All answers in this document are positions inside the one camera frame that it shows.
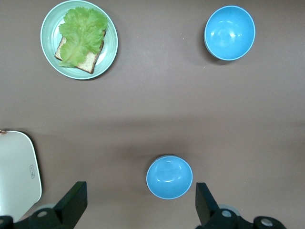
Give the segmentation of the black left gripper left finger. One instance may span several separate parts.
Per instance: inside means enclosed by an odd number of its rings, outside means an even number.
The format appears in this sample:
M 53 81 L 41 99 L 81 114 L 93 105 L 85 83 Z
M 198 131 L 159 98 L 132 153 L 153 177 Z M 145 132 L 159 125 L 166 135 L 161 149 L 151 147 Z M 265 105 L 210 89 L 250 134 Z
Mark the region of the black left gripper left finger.
M 13 222 L 11 216 L 0 217 L 2 229 L 73 229 L 88 205 L 87 183 L 78 181 L 52 208 L 42 208 L 26 219 Z

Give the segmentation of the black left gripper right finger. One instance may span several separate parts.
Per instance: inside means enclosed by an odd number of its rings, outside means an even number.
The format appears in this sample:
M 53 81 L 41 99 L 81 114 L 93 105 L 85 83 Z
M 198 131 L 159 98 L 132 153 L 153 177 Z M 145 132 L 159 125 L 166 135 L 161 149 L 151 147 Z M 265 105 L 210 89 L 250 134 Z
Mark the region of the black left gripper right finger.
M 196 184 L 195 207 L 200 220 L 199 229 L 284 229 L 280 221 L 258 216 L 252 222 L 242 218 L 239 211 L 228 205 L 219 205 L 205 183 Z

